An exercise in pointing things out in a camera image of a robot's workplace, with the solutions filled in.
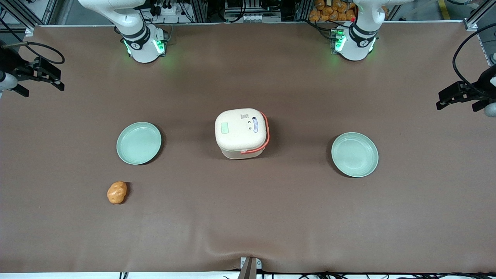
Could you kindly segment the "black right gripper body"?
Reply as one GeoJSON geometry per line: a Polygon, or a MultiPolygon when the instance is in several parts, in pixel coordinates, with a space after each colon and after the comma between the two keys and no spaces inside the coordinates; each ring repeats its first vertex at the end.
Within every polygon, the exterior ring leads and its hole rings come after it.
{"type": "Polygon", "coordinates": [[[20,74],[20,81],[37,81],[34,71],[35,61],[23,59],[19,53],[14,49],[5,48],[1,46],[0,49],[0,81],[5,81],[7,74],[18,77],[20,74]]]}

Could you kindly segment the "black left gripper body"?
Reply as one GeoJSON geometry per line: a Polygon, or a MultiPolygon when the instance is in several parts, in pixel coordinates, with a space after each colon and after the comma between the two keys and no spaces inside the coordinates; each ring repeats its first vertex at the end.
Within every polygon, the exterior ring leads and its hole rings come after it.
{"type": "Polygon", "coordinates": [[[482,72],[479,78],[471,83],[470,100],[495,102],[495,76],[496,67],[490,67],[482,72]]]}

